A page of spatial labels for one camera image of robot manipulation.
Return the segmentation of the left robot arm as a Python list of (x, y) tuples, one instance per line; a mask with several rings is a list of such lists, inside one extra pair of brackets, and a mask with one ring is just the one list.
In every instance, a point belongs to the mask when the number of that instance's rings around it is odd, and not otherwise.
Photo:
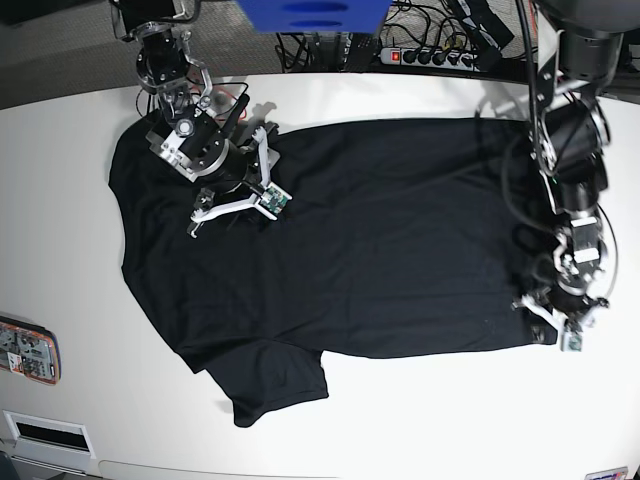
[(619, 270), (616, 235), (599, 197), (608, 187), (604, 151), (611, 130), (598, 100), (613, 81), (624, 36), (639, 27), (636, 1), (519, 1), (526, 64), (530, 156), (536, 163), (551, 225), (512, 213), (550, 234), (553, 251), (537, 259), (534, 289), (516, 309), (557, 332), (564, 352), (583, 348), (584, 331), (609, 307)]

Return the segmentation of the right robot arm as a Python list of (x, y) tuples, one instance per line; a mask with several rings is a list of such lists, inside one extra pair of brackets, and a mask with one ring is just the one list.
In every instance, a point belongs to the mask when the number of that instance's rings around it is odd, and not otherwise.
[(158, 103), (159, 118), (147, 134), (150, 149), (200, 189), (188, 234), (195, 237), (205, 223), (247, 210), (277, 220), (292, 198), (271, 175), (280, 158), (270, 146), (278, 126), (244, 126), (249, 138), (234, 142), (250, 97), (240, 92), (229, 106), (216, 105), (218, 85), (193, 56), (186, 28), (198, 19), (201, 4), (196, 2), (191, 13), (171, 1), (113, 1), (110, 6), (114, 35), (138, 42), (138, 82)]

